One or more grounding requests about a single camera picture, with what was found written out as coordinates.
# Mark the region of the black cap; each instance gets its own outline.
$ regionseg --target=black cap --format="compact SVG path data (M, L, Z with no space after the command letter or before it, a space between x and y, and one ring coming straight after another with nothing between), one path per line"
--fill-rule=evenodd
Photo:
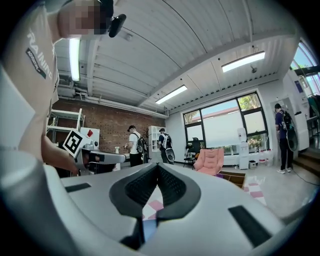
M276 110L281 109L281 105L280 105L279 103L277 103L277 104L275 104L274 108L275 108Z
M132 129L132 128L136 129L136 127L134 125L130 125L129 129L127 130L127 132L130 132L130 129Z

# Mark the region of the pink armchair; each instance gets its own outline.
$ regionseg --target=pink armchair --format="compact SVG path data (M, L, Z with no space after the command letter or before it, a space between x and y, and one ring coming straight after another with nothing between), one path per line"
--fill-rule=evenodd
M224 165L224 149L201 149L197 161L194 163L196 171L216 175Z

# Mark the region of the ceiling light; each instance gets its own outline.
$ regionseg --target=ceiling light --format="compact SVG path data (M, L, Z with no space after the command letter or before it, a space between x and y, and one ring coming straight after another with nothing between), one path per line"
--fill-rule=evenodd
M237 59L237 60L235 60L233 62L230 62L230 63L228 63L226 65L223 65L222 66L222 71L223 71L223 73L225 73L227 71L239 68L239 67L241 67L243 65L246 65L246 64L249 64L249 63L252 63L252 62L256 62L258 60L262 60L262 59L265 58L265 54L266 53L264 51L261 51L261 52L252 54L250 56L246 56L246 57Z
M71 38L69 40L69 59L70 59L71 76L73 81L80 81L79 46L80 46L80 37Z
M155 103L161 104L161 103L171 99L172 97L184 92L185 90L188 90L188 88L185 85L182 85L178 89L175 89L174 91L170 92L169 94L167 94L166 96L162 97L161 99L159 99Z

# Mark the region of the stairs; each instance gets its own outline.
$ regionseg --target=stairs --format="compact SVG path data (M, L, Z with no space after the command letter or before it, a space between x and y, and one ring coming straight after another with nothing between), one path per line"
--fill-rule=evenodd
M299 157L293 163L300 166L320 178L320 149L308 148L299 153Z

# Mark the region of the white corrugated ceiling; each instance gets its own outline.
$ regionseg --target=white corrugated ceiling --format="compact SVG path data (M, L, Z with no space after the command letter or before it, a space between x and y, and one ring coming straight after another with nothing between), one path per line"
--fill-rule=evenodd
M292 18L267 0L247 4L251 28L241 0L117 0L115 15L126 14L127 20L115 38L81 42L80 86L90 96L163 112L250 80L283 75L299 36ZM69 71L68 42L55 50L58 69ZM222 65L261 51L265 59L252 64L256 73L250 65L222 72ZM181 85L188 90L155 104Z

